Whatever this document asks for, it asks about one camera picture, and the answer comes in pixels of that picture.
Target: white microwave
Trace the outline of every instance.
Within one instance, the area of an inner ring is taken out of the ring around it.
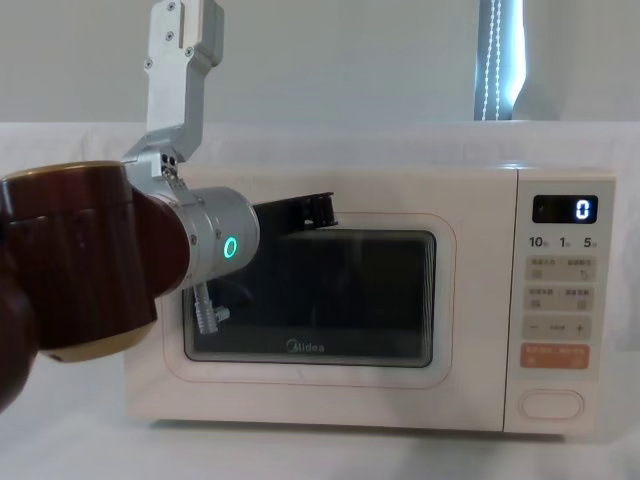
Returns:
[[[550,168],[184,169],[252,203],[333,192],[338,225],[158,301],[126,353],[151,419],[584,434],[594,428],[615,177]]]

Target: microwave door glass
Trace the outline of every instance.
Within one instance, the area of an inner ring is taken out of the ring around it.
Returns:
[[[432,358],[434,236],[316,230],[264,243],[245,269],[210,281],[229,310],[202,335],[183,294],[194,361],[425,367]]]

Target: microwave button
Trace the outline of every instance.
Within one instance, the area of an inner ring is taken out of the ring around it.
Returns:
[[[586,315],[525,315],[522,325],[525,340],[589,341],[591,318]]]
[[[525,310],[590,312],[594,290],[580,285],[528,285],[524,292]]]
[[[596,279],[596,258],[530,256],[527,257],[526,278],[534,282],[593,282]]]
[[[520,413],[536,420],[572,420],[584,411],[584,399],[570,390],[531,390],[520,400]]]
[[[524,343],[520,348],[522,368],[585,370],[589,368],[589,345],[561,343]]]

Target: window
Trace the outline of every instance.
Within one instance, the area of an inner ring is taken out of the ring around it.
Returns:
[[[511,120],[526,77],[523,0],[480,0],[475,120]]]

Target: midea logo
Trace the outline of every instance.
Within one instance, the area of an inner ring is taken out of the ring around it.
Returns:
[[[301,342],[298,339],[287,340],[287,353],[324,353],[324,345],[316,345],[311,342]]]

